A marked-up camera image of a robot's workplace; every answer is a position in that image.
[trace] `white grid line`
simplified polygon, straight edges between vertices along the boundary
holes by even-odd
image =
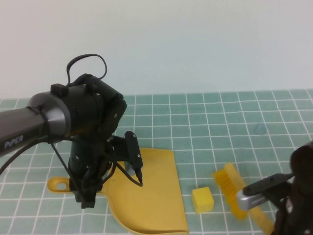
[[[151,100],[151,105],[152,105],[152,109],[151,109],[151,112],[152,112],[152,121],[151,121],[151,124],[152,124],[152,126],[153,126],[153,96],[152,96],[152,98],[151,98],[152,100]],[[154,134],[153,134],[153,128],[152,128],[152,148],[154,147]]]
[[[51,166],[52,166],[54,154],[55,154],[55,153],[53,153],[53,154],[52,154],[52,157],[51,157],[51,161],[50,161],[50,165],[49,165],[49,170],[48,170],[47,176],[46,176],[46,178],[45,178],[45,182],[44,182],[44,183],[45,183],[45,187],[44,187],[44,190],[43,190],[43,192],[42,192],[42,194],[41,194],[41,199],[40,199],[40,202],[39,202],[39,206],[38,206],[37,213],[36,213],[36,219],[35,219],[34,227],[33,227],[33,230],[32,230],[32,232],[31,232],[31,234],[34,234],[35,229],[36,229],[36,224],[37,224],[37,220],[38,220],[38,216],[39,216],[39,211],[40,211],[40,208],[41,208],[41,204],[42,204],[42,202],[43,202],[43,198],[44,198],[44,194],[45,194],[45,189],[46,189],[46,186],[47,186],[47,182],[48,182],[48,178],[49,178],[49,173],[50,173],[50,171],[51,171]]]
[[[206,115],[206,122],[207,122],[207,125],[209,125],[209,120],[208,120],[208,118],[207,118],[207,115]],[[210,141],[211,141],[211,145],[212,145],[212,138],[211,138],[211,132],[210,132],[209,126],[208,126],[208,130],[209,130],[209,136],[210,136]],[[217,171],[217,165],[216,165],[216,160],[215,160],[214,151],[213,151],[213,161],[214,161],[215,171]],[[225,228],[226,228],[227,234],[229,234],[229,231],[228,231],[228,224],[227,224],[227,218],[226,218],[226,215],[225,215],[225,208],[224,208],[224,202],[223,202],[223,195],[222,195],[222,191],[221,191],[220,188],[219,188],[219,192],[220,192],[220,194],[221,194],[221,195],[220,195],[220,199],[221,199],[221,204],[222,204],[222,210],[223,210],[223,213],[224,213]]]
[[[31,163],[32,163],[33,159],[34,159],[34,155],[32,156],[32,158],[31,158],[31,160],[30,160],[29,166],[31,166]],[[22,198],[22,195],[23,195],[23,192],[24,192],[24,188],[25,188],[25,185],[26,185],[25,182],[26,182],[26,180],[27,180],[27,177],[28,177],[29,172],[30,172],[30,168],[28,169],[27,174],[26,174],[26,176],[25,176],[24,184],[23,184],[23,187],[22,187],[22,190],[21,190],[19,199],[18,199],[18,203],[17,203],[16,208],[15,208],[15,211],[14,211],[13,219],[12,219],[12,221],[11,221],[11,225],[10,225],[10,228],[9,228],[7,234],[10,234],[10,232],[11,232],[11,229],[12,229],[12,226],[13,226],[13,223],[14,223],[14,219],[15,219],[16,213],[17,213],[17,211],[18,211],[18,208],[19,208],[19,205],[20,205],[20,201],[21,201],[21,198]]]
[[[281,116],[282,120],[284,121],[284,118],[283,118],[283,116],[282,116],[282,113],[281,113],[280,111],[279,111],[279,113],[280,113],[280,116]],[[265,124],[266,122],[265,122],[265,119],[264,119],[264,116],[263,116],[262,111],[261,111],[261,117],[262,117],[263,123]],[[277,161],[278,161],[278,165],[279,165],[280,171],[283,172],[283,169],[282,169],[282,167],[281,167],[281,165],[280,165],[280,163],[279,163],[279,159],[278,159],[278,156],[277,156],[277,152],[276,152],[276,150],[275,150],[275,148],[274,148],[273,141],[272,141],[272,139],[271,139],[270,134],[268,133],[268,127],[265,126],[265,128],[266,128],[266,132],[267,132],[267,134],[265,134],[265,135],[268,136],[268,138],[269,138],[270,144],[272,145],[272,148],[273,148],[273,150],[274,150],[275,157],[276,157],[276,159],[277,159]],[[274,217],[275,217],[275,216],[274,216],[274,210],[273,210],[273,208],[272,208],[271,203],[269,203],[269,208],[270,208],[271,214],[272,214],[272,216],[273,216],[273,218],[274,218]]]
[[[249,110],[246,110],[246,111],[234,111],[234,112],[225,112],[225,114],[238,114],[238,113],[257,113],[257,112],[267,112],[267,113],[275,113],[275,112],[278,112],[279,110],[255,110],[255,111],[249,111]],[[281,112],[290,112],[290,111],[312,111],[312,109],[284,109],[284,110],[281,110]],[[212,113],[190,113],[190,115],[199,115],[199,114],[224,114],[224,113],[221,113],[221,112],[212,112]],[[169,114],[154,114],[154,116],[167,116]],[[181,114],[172,114],[174,116],[182,116],[182,115],[187,115],[187,113],[181,113]],[[123,115],[124,117],[133,117],[134,115],[130,115],[130,114],[125,114]],[[137,114],[137,117],[138,116],[152,116],[152,114]]]
[[[239,98],[239,93],[237,93],[237,97],[238,97],[238,100],[237,101],[233,101],[233,102],[212,102],[212,103],[210,103],[210,102],[205,102],[205,100],[204,100],[204,93],[202,93],[201,95],[202,95],[202,99],[203,99],[203,102],[200,102],[200,103],[190,103],[190,102],[188,102],[188,101],[186,101],[186,103],[175,103],[175,104],[172,104],[171,102],[170,102],[170,98],[171,98],[171,96],[170,96],[170,94],[167,94],[168,95],[168,97],[169,97],[169,104],[154,104],[154,101],[153,101],[153,99],[154,99],[154,96],[152,96],[152,104],[137,104],[136,103],[136,96],[134,96],[134,99],[135,99],[135,103],[134,103],[134,105],[129,105],[129,106],[133,106],[134,107],[134,114],[132,114],[132,115],[124,115],[124,116],[129,116],[129,117],[134,117],[134,125],[133,126],[127,126],[127,125],[123,125],[122,123],[119,125],[119,127],[118,128],[132,128],[133,130],[137,127],[136,125],[138,125],[138,127],[144,127],[144,128],[152,128],[152,136],[151,136],[151,138],[140,138],[140,137],[138,137],[138,139],[139,140],[151,140],[151,143],[152,143],[152,147],[154,147],[154,140],[157,140],[157,139],[171,139],[171,145],[172,145],[172,149],[173,149],[173,139],[183,139],[183,138],[185,138],[185,139],[190,139],[190,141],[191,141],[191,144],[192,144],[192,146],[191,146],[191,149],[174,149],[174,152],[181,152],[181,151],[188,151],[188,152],[191,152],[192,153],[192,156],[193,156],[193,162],[192,163],[176,163],[177,165],[191,165],[191,166],[193,166],[193,168],[194,168],[194,171],[195,171],[195,178],[180,178],[179,180],[180,181],[184,181],[184,180],[195,180],[195,182],[196,182],[196,185],[197,185],[197,187],[198,187],[198,180],[212,180],[213,178],[210,178],[210,177],[208,177],[208,178],[198,178],[197,177],[197,172],[196,172],[196,166],[197,165],[200,165],[200,164],[207,164],[207,165],[212,165],[212,164],[214,164],[214,166],[215,166],[215,169],[217,170],[217,165],[218,164],[220,164],[220,165],[223,165],[223,164],[225,164],[225,162],[216,162],[216,159],[215,159],[215,150],[232,150],[233,151],[233,155],[234,155],[234,157],[235,157],[235,162],[236,162],[236,165],[239,165],[239,164],[245,164],[245,163],[256,163],[257,165],[258,165],[258,163],[263,163],[263,164],[278,164],[279,165],[279,167],[280,167],[280,169],[281,169],[281,171],[282,171],[282,167],[281,167],[281,164],[282,163],[285,163],[285,164],[287,164],[289,161],[280,161],[279,159],[278,159],[278,156],[277,156],[277,151],[278,151],[278,149],[288,149],[288,150],[290,150],[290,153],[292,153],[292,151],[295,149],[295,146],[294,146],[294,143],[293,143],[293,141],[292,141],[292,139],[291,139],[291,137],[292,136],[294,136],[294,138],[296,137],[296,136],[303,136],[303,135],[309,135],[309,138],[311,138],[311,136],[310,135],[312,135],[313,133],[309,133],[309,131],[308,131],[308,129],[307,129],[307,126],[306,126],[306,124],[307,123],[313,123],[313,120],[312,121],[303,121],[303,118],[302,118],[302,115],[301,115],[301,111],[312,111],[313,109],[302,109],[302,107],[300,107],[300,106],[298,106],[297,105],[297,103],[298,103],[298,101],[301,101],[301,100],[305,100],[305,101],[311,101],[311,102],[313,102],[313,100],[312,100],[312,97],[310,96],[310,94],[309,94],[309,92],[308,92],[308,90],[305,90],[305,92],[309,95],[309,97],[310,98],[308,98],[308,99],[294,99],[294,96],[292,95],[292,93],[290,92],[290,91],[288,91],[289,92],[289,94],[291,95],[291,97],[292,97],[292,99],[276,99],[276,97],[275,97],[275,95],[274,95],[274,93],[273,93],[273,91],[271,91],[271,93],[273,94],[273,97],[274,97],[274,99],[271,99],[271,100],[267,100],[267,99],[258,99],[258,96],[256,95],[256,93],[254,92],[254,94],[255,94],[255,98],[256,99],[254,99],[254,100],[240,100],[240,98]],[[291,102],[291,104],[294,104],[295,106],[296,106],[296,108],[291,108],[291,109],[285,109],[285,110],[281,110],[280,108],[279,108],[279,106],[278,106],[278,104],[279,105],[281,105],[280,104],[280,102],[281,101],[292,101]],[[276,106],[277,106],[277,110],[267,110],[268,108],[266,107],[266,103],[273,103],[273,102],[275,102],[275,104],[276,104]],[[239,111],[239,109],[236,109],[236,110],[234,110],[235,112],[225,112],[225,110],[224,110],[224,104],[227,104],[227,103],[234,103],[234,104],[239,104],[240,105],[240,108],[241,108],[241,111]],[[255,104],[258,104],[258,106],[259,106],[259,110],[255,110],[255,111],[243,111],[243,107],[242,107],[242,104],[248,104],[248,103],[251,103],[251,104],[253,104],[253,103],[255,103]],[[224,110],[224,112],[222,112],[222,113],[211,113],[211,112],[209,112],[208,113],[208,110],[207,110],[207,107],[209,107],[210,105],[207,105],[207,104],[213,104],[213,106],[214,106],[214,104],[217,104],[217,106],[219,106],[219,105],[222,105],[222,107],[223,107],[223,110]],[[157,106],[157,105],[162,105],[162,106],[167,106],[167,107],[169,107],[169,113],[168,114],[155,114],[155,112],[153,111],[153,107],[155,107],[155,106]],[[204,105],[204,110],[205,111],[203,111],[203,112],[199,112],[199,113],[193,113],[193,112],[190,112],[190,108],[192,108],[192,107],[196,107],[197,105]],[[152,110],[151,110],[151,114],[146,114],[146,115],[140,115],[140,114],[137,114],[136,113],[136,107],[138,107],[138,106],[152,106]],[[179,106],[181,106],[182,108],[184,108],[184,113],[181,113],[181,114],[172,114],[172,108],[173,107],[175,107],[175,108],[179,108]],[[287,112],[297,112],[297,114],[299,114],[299,116],[300,116],[300,119],[301,119],[301,121],[284,121],[284,119],[282,118],[282,120],[283,121],[281,121],[281,122],[265,122],[265,119],[264,119],[264,116],[263,116],[263,114],[270,114],[270,113],[278,113],[279,112],[279,114],[280,114],[280,117],[283,117],[283,114],[287,114]],[[235,114],[235,113],[242,113],[243,115],[244,115],[244,119],[245,119],[245,122],[244,123],[227,123],[227,119],[226,119],[226,117],[228,117],[228,115],[229,114]],[[246,128],[247,128],[247,125],[249,124],[249,125],[254,125],[254,124],[259,124],[259,122],[246,122],[246,114],[249,114],[249,113],[259,113],[261,116],[262,116],[262,119],[263,119],[263,122],[264,123],[266,123],[266,124],[281,124],[281,123],[283,123],[284,125],[285,125],[285,128],[286,128],[286,130],[287,130],[287,134],[269,134],[269,132],[267,132],[266,133],[266,135],[267,136],[269,136],[269,139],[270,139],[270,142],[271,142],[271,147],[256,147],[256,148],[254,148],[253,147],[253,143],[252,143],[252,141],[251,141],[251,139],[250,139],[250,142],[251,142],[251,144],[252,144],[252,147],[250,147],[250,148],[234,148],[233,147],[233,145],[232,145],[232,139],[231,139],[231,137],[238,137],[238,136],[246,136],[246,137],[254,137],[254,136],[259,136],[259,135],[254,135],[254,134],[250,134],[250,132],[249,132],[249,130],[247,130],[248,131],[248,135],[226,135],[226,136],[218,136],[218,135],[216,135],[216,136],[212,136],[211,135],[211,133],[210,133],[210,126],[216,126],[216,125],[220,125],[220,126],[223,126],[223,125],[225,125],[225,126],[227,126],[227,129],[228,129],[228,134],[229,134],[229,128],[231,127],[231,125],[233,125],[233,126],[235,126],[235,125],[242,125],[242,124],[244,124],[245,126],[246,126]],[[204,117],[202,117],[203,115],[205,115],[205,119],[206,119],[206,122],[207,122],[207,124],[190,124],[190,117],[192,117],[192,116],[194,116],[194,115],[199,115],[199,117],[201,116],[201,118],[204,118]],[[208,120],[208,117],[210,117],[210,115],[223,115],[224,117],[225,117],[225,123],[220,123],[220,124],[209,124],[209,120]],[[135,121],[135,117],[137,117],[137,116],[150,116],[151,118],[152,118],[152,124],[151,125],[148,125],[148,126],[144,126],[144,124],[141,124],[141,123],[136,123],[136,121]],[[168,116],[169,117],[169,120],[170,120],[170,125],[156,125],[156,123],[154,122],[154,120],[153,120],[153,117],[155,117],[155,116]],[[173,118],[175,118],[175,117],[178,117],[178,116],[187,116],[188,117],[188,124],[186,124],[186,125],[175,125],[175,124],[173,124],[172,123],[172,119]],[[303,133],[303,134],[290,134],[289,133],[289,131],[288,131],[288,129],[287,129],[287,126],[286,126],[286,124],[289,124],[289,123],[302,123],[303,125],[304,125],[304,128],[305,128],[305,130],[306,130],[306,133]],[[188,126],[189,127],[189,134],[190,135],[188,135],[188,136],[182,136],[182,137],[173,137],[173,134],[172,134],[172,128],[174,127],[174,126]],[[207,126],[208,127],[208,130],[209,130],[209,136],[192,136],[191,135],[191,126]],[[171,132],[171,136],[168,136],[168,137],[165,137],[165,138],[155,138],[154,137],[154,128],[158,128],[158,127],[169,127],[170,128],[170,132]],[[271,138],[273,137],[273,136],[288,136],[289,137],[289,139],[291,140],[291,145],[292,146],[287,146],[287,147],[274,147],[273,146],[273,144],[272,144],[272,140],[271,140]],[[227,138],[230,138],[230,142],[231,142],[231,145],[232,145],[232,147],[231,148],[217,148],[217,149],[215,149],[215,148],[213,148],[213,146],[211,147],[211,148],[208,148],[208,149],[201,149],[201,148],[199,148],[199,149],[195,149],[194,148],[194,146],[193,146],[193,143],[195,142],[195,141],[197,141],[199,138],[210,138],[210,141],[211,141],[211,143],[212,143],[212,139],[214,138],[214,137],[227,137]],[[275,153],[275,156],[276,156],[276,160],[273,160],[273,161],[257,161],[257,162],[255,162],[255,161],[237,161],[237,159],[236,159],[236,155],[234,154],[234,150],[237,150],[237,149],[249,149],[249,150],[253,150],[253,152],[254,152],[254,150],[257,150],[257,149],[273,149],[274,150],[274,153]],[[194,159],[194,154],[197,152],[197,151],[205,151],[205,150],[209,150],[209,151],[212,151],[212,154],[213,154],[213,161],[214,162],[209,162],[209,163],[195,163],[195,159]],[[26,155],[26,156],[31,156],[31,157],[33,157],[33,156],[39,156],[39,155],[49,155],[49,156],[51,156],[52,155],[52,153],[42,153],[42,154],[39,154],[39,153],[36,153],[36,152],[34,152],[34,153],[28,153],[28,154],[23,154],[23,155]],[[30,162],[30,164],[29,164],[29,167],[12,167],[12,166],[9,166],[9,168],[6,170],[6,172],[4,172],[3,173],[3,175],[2,175],[2,177],[3,177],[3,182],[2,183],[0,183],[0,185],[2,185],[2,186],[0,186],[0,195],[1,195],[1,192],[2,192],[2,190],[3,190],[3,188],[4,188],[4,185],[23,185],[23,187],[25,186],[25,185],[27,185],[27,184],[46,184],[46,182],[41,182],[41,181],[38,181],[38,182],[26,182],[27,180],[25,179],[25,183],[23,183],[23,182],[7,182],[6,181],[6,178],[7,178],[7,176],[8,175],[10,175],[10,173],[12,173],[13,174],[13,172],[11,171],[12,169],[14,169],[14,170],[21,170],[22,172],[25,170],[25,171],[27,171],[27,174],[28,174],[28,172],[30,171],[30,170],[32,170],[32,169],[48,169],[48,173],[47,173],[47,177],[48,177],[48,175],[49,175],[49,173],[50,173],[50,170],[51,169],[58,169],[58,168],[63,168],[63,167],[61,167],[61,166],[52,166],[52,159],[51,159],[51,162],[50,162],[50,166],[49,167],[47,167],[47,166],[44,166],[44,167],[30,167],[31,166],[31,162]],[[261,174],[261,172],[260,172],[260,177],[259,176],[248,176],[248,177],[243,177],[244,179],[261,179],[263,176],[262,176],[262,174]],[[203,214],[224,214],[224,219],[225,219],[225,223],[226,223],[226,228],[227,228],[227,231],[221,231],[221,232],[214,232],[214,231],[211,231],[211,232],[206,232],[206,231],[204,231],[203,230],[203,224],[202,224],[202,216],[200,216],[200,218],[201,218],[201,232],[195,232],[195,231],[190,231],[191,233],[195,233],[195,234],[202,234],[202,235],[204,235],[204,234],[224,234],[224,233],[227,233],[228,235],[229,234],[247,234],[247,233],[249,233],[249,234],[251,234],[251,233],[255,233],[255,232],[259,232],[259,230],[255,230],[253,227],[251,227],[251,230],[249,230],[249,231],[237,231],[237,232],[235,232],[235,231],[228,231],[228,224],[227,224],[227,219],[226,219],[226,214],[231,214],[230,212],[225,212],[224,211],[224,202],[223,202],[223,194],[221,194],[221,193],[216,193],[216,194],[213,194],[214,196],[219,196],[219,197],[221,197],[221,204],[222,204],[222,208],[223,208],[223,212],[214,212],[214,211],[211,211],[211,212],[205,212],[205,213],[203,213]],[[75,197],[74,196],[70,196],[70,197],[68,197],[68,196],[66,196],[65,197],[66,199],[67,198],[71,198],[72,200],[75,200]],[[43,200],[55,200],[55,199],[58,199],[58,200],[63,200],[63,203],[62,203],[62,207],[63,207],[63,205],[64,205],[64,198],[55,198],[55,197],[52,197],[52,198],[49,198],[49,197],[45,197],[44,196],[44,194],[42,194],[42,197],[41,198],[0,198],[0,202],[6,202],[6,201],[18,201],[18,203],[20,202],[20,201],[22,201],[22,200],[24,200],[24,201],[31,201],[31,200],[39,200],[40,201],[40,204],[41,204],[41,202],[43,201]],[[108,216],[108,205],[107,205],[107,208],[106,208],[106,212],[105,212],[105,216],[106,216],[106,218],[105,218],[105,224],[104,224],[104,228],[103,228],[103,233],[92,233],[92,234],[90,234],[90,235],[102,235],[102,234],[110,234],[110,233],[105,233],[105,230],[106,230],[106,227],[107,226],[109,226],[109,224],[107,224],[107,216]],[[75,216],[75,215],[80,215],[81,216],[81,227],[80,227],[80,233],[81,233],[81,231],[82,231],[82,222],[83,222],[83,218],[84,218],[84,214],[92,214],[92,215],[101,215],[101,216],[103,216],[103,214],[93,214],[93,213],[78,213],[78,214],[71,214],[71,215],[62,215],[62,210],[63,210],[63,208],[61,209],[61,212],[60,212],[60,215],[55,215],[55,216],[47,216],[47,217],[56,217],[56,218],[60,218],[60,217],[70,217],[70,216]],[[30,218],[35,218],[35,223],[34,223],[34,225],[33,225],[33,232],[32,233],[34,233],[34,229],[35,229],[35,227],[36,227],[36,221],[37,221],[37,218],[38,218],[38,211],[37,211],[37,214],[35,215],[35,216],[0,216],[0,218],[28,218],[28,217],[30,217]],[[272,215],[273,215],[273,209],[270,207],[270,211],[266,211],[266,212],[271,212],[272,213]],[[57,228],[57,230],[56,230],[56,232],[58,232],[58,230],[59,230],[59,223],[60,223],[60,220],[58,221],[58,228]],[[129,235],[130,233],[119,233],[118,235]]]
[[[189,118],[189,108],[187,106],[187,117],[188,117],[188,123],[189,123],[189,133],[191,136],[191,127],[190,127],[190,118]],[[192,161],[193,161],[193,165],[194,165],[194,172],[195,172],[195,178],[196,178],[196,188],[198,188],[198,181],[197,181],[197,171],[196,171],[196,165],[195,165],[195,155],[194,155],[194,147],[193,147],[193,143],[192,143],[192,139],[190,138],[190,142],[191,142],[191,153],[192,153]],[[203,223],[202,223],[202,215],[200,214],[200,224],[201,224],[201,231],[203,231]]]

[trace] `yellow cube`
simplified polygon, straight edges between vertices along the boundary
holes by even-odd
[[[196,213],[213,210],[214,200],[209,187],[192,190],[191,199]]]

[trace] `black cable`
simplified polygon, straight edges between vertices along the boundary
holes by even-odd
[[[48,142],[49,139],[48,137],[44,137],[44,138],[41,138],[39,140],[36,140],[36,141],[33,141],[32,143],[24,146],[23,148],[21,148],[19,151],[17,151],[14,155],[12,155],[3,165],[2,167],[0,168],[0,175],[5,171],[5,169],[20,155],[22,154],[23,152],[25,152],[26,150],[28,150],[29,148],[39,144],[39,143],[44,143],[44,142]],[[60,137],[53,137],[52,138],[53,141],[71,141],[71,142],[76,142],[78,144],[84,144],[84,145],[88,145],[90,146],[91,148],[93,149],[96,149],[98,150],[99,152],[101,152],[101,154],[104,156],[104,157],[107,157],[108,160],[110,162],[112,162],[113,165],[116,165],[117,168],[119,168],[123,174],[130,180],[132,181],[134,184],[142,187],[143,184],[137,182],[136,180],[134,180],[127,172],[126,170],[113,158],[111,157],[110,155],[108,155],[107,153],[105,153],[103,150],[97,148],[96,146],[92,145],[92,144],[89,144],[87,142],[84,142],[82,140],[79,140],[79,139],[75,139],[73,137],[65,137],[65,138],[60,138]]]
[[[47,138],[44,138],[42,140],[36,140],[33,141],[32,143],[24,146],[23,148],[21,148],[19,151],[17,151],[15,154],[13,154],[1,167],[0,167],[0,175],[5,171],[5,169],[23,152],[25,152],[26,150],[30,149],[31,147],[39,144],[39,143],[43,143],[43,142],[47,142]]]
[[[82,192],[82,191],[80,190],[80,188],[78,187],[77,181],[75,180],[75,178],[74,178],[74,176],[72,175],[71,171],[69,170],[69,168],[67,167],[67,165],[66,165],[65,162],[63,161],[63,159],[62,159],[62,157],[61,157],[59,151],[57,150],[57,148],[54,146],[53,143],[51,143],[50,145],[51,145],[51,147],[53,148],[55,154],[58,156],[58,158],[59,158],[60,162],[62,163],[62,165],[64,166],[65,170],[67,171],[67,173],[68,173],[70,179],[72,180],[72,182],[73,182],[73,184],[74,184],[74,186],[75,186],[75,188],[76,188],[76,190],[77,190],[77,192],[78,192],[80,198],[82,199],[82,203],[84,203],[84,202],[85,202],[85,199],[84,199],[84,197],[83,197],[83,192]]]
[[[126,170],[125,170],[119,163],[116,163],[116,166],[117,166],[117,168],[119,168],[119,169],[124,173],[124,175],[125,175],[130,181],[132,181],[134,184],[136,184],[136,185],[138,185],[138,186],[140,186],[140,187],[143,186],[142,183],[139,183],[139,182],[137,182],[136,180],[134,180],[134,179],[126,172]]]
[[[113,174],[114,174],[114,172],[115,172],[115,169],[116,169],[116,165],[113,164],[111,172],[108,174],[108,176],[107,176],[106,178],[104,178],[104,179],[102,180],[102,183],[101,183],[101,184],[104,184],[109,178],[111,178],[111,177],[113,176]]]
[[[96,57],[99,57],[103,64],[104,64],[104,67],[105,67],[105,72],[104,74],[101,76],[101,77],[98,77],[99,80],[101,80],[102,78],[104,78],[106,75],[107,75],[107,72],[108,72],[108,66],[107,66],[107,63],[106,61],[102,58],[102,56],[100,55],[97,55],[97,54],[86,54],[86,55],[80,55],[80,56],[77,56],[75,57],[74,59],[72,59],[68,65],[67,65],[67,79],[68,79],[68,83],[67,85],[69,86],[70,85],[70,75],[69,75],[69,70],[70,68],[73,66],[73,64],[75,64],[77,61],[81,60],[81,59],[84,59],[84,58],[87,58],[87,57],[90,57],[90,56],[96,56]]]

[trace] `table surface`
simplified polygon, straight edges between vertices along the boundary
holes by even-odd
[[[261,235],[251,219],[229,212],[212,174],[233,162],[249,184],[290,172],[289,158],[313,138],[313,90],[125,97],[128,108],[116,130],[134,131],[141,147],[173,149],[191,234]],[[25,107],[27,99],[4,99],[0,111]],[[57,148],[67,162],[70,144]],[[2,165],[9,157],[0,158]],[[29,149],[0,176],[0,234],[127,234],[105,197],[80,209],[72,195],[47,191],[50,177],[67,177],[48,144]],[[212,212],[195,214],[191,191],[210,187]],[[274,220],[275,208],[261,206]]]

